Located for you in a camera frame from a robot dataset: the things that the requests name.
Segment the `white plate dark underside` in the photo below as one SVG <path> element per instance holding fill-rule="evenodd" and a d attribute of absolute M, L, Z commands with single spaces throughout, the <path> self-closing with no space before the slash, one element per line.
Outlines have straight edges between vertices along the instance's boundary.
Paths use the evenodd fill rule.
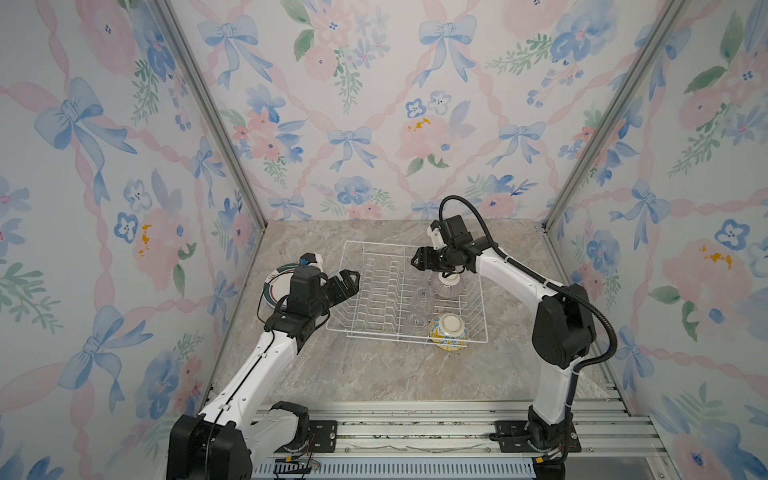
<path fill-rule="evenodd" d="M 289 294 L 291 277 L 297 267 L 297 263 L 281 265 L 265 279 L 262 297 L 271 308 L 274 308 L 282 297 Z"/>

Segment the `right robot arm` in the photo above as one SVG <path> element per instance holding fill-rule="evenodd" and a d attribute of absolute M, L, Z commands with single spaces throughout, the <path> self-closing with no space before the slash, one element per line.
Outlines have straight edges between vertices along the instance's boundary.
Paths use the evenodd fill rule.
<path fill-rule="evenodd" d="M 427 233 L 432 244 L 417 249 L 411 260 L 414 268 L 446 278 L 471 272 L 499 285 L 534 314 L 531 342 L 540 373 L 525 433 L 519 438 L 541 454 L 541 463 L 562 464 L 572 440 L 580 364 L 596 339 L 586 293 L 530 269 L 488 236 L 473 237 L 460 216 L 433 221 Z"/>

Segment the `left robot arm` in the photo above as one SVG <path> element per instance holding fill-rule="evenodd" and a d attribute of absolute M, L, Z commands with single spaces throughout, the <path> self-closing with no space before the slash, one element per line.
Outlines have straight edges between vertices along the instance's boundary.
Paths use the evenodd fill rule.
<path fill-rule="evenodd" d="M 279 402 L 255 414 L 274 384 L 333 307 L 356 296 L 360 274 L 327 276 L 315 263 L 295 268 L 287 295 L 264 323 L 256 347 L 225 388 L 195 416 L 174 424 L 167 454 L 169 479 L 249 479 L 281 448 L 308 442 L 308 411 Z"/>

